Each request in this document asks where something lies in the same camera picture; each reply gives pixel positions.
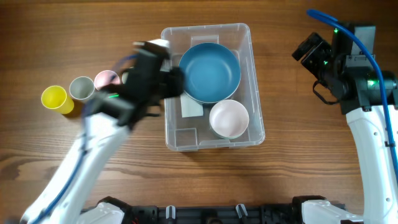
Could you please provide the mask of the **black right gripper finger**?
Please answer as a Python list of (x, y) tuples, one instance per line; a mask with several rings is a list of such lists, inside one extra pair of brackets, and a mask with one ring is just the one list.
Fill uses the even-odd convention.
[(304, 56), (301, 64), (313, 75), (318, 75), (325, 68), (331, 57), (331, 45), (328, 42), (321, 42), (314, 45)]
[(293, 52), (292, 56), (299, 61), (305, 54), (323, 42), (323, 38), (316, 32), (311, 33)]

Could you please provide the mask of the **dark blue bowl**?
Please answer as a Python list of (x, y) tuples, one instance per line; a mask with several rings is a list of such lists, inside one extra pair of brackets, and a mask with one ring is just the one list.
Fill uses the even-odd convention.
[(202, 104), (232, 96), (241, 82), (239, 60), (225, 46), (202, 43), (188, 49), (179, 62), (184, 74), (184, 92)]

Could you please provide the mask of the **pink small bowl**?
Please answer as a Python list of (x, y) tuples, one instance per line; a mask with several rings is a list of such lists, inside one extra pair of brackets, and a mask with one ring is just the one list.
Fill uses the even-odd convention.
[(215, 104), (209, 115), (211, 130), (224, 136), (245, 132), (249, 125), (249, 113), (238, 101), (223, 100)]

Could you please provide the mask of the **grey plastic cup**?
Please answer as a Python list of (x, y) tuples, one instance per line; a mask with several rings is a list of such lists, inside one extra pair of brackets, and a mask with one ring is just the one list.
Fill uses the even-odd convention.
[(89, 77), (78, 77), (71, 82), (69, 92), (72, 98), (85, 103), (95, 92), (94, 82)]

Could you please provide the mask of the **yellow plastic cup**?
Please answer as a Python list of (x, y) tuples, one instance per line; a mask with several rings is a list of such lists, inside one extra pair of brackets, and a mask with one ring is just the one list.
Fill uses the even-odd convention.
[(74, 109), (74, 102), (66, 90), (58, 85), (46, 88), (41, 96), (44, 107), (60, 114), (68, 114)]

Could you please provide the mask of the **cream plastic cup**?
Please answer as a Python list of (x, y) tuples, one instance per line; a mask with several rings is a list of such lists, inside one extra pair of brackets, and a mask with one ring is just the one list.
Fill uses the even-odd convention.
[(128, 77), (128, 72), (124, 72), (124, 73), (122, 74), (122, 78), (121, 78), (123, 84), (126, 83), (127, 77)]

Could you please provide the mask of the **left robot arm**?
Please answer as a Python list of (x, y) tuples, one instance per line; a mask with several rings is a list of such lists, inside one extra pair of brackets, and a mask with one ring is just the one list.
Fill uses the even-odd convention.
[(129, 137), (134, 126), (159, 101), (182, 94), (182, 72), (163, 70), (168, 52), (140, 49), (127, 82), (110, 83), (84, 106), (83, 131), (21, 223), (77, 223), (104, 165)]

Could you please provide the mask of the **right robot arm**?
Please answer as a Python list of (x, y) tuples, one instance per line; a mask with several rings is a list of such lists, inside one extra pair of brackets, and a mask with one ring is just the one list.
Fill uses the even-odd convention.
[(332, 43), (312, 33), (292, 54), (312, 73), (315, 84), (331, 91), (346, 116), (359, 159), (364, 192), (362, 215), (349, 213), (325, 198), (295, 198), (302, 223), (397, 223), (397, 78), (384, 71), (389, 121), (382, 107), (376, 69), (347, 36), (335, 32)]

